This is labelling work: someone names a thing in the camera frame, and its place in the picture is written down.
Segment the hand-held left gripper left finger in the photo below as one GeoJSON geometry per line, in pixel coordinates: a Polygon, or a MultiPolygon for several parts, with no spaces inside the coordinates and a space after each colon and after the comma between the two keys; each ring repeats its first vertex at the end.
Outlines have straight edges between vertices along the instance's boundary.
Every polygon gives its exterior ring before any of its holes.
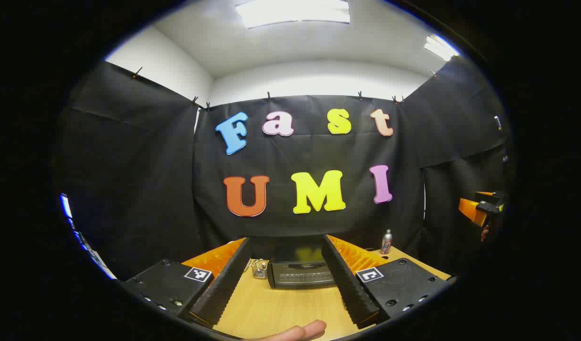
{"type": "Polygon", "coordinates": [[[163,259],[122,284],[169,316],[212,328],[250,259],[251,239],[245,237],[184,263],[163,259]]]}

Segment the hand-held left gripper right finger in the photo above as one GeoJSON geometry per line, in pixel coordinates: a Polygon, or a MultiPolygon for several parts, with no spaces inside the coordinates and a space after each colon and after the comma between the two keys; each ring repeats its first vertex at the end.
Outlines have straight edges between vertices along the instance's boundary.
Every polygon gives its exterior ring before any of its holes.
{"type": "Polygon", "coordinates": [[[408,258],[386,260],[331,235],[321,253],[358,328],[399,320],[455,284],[408,258]]]}

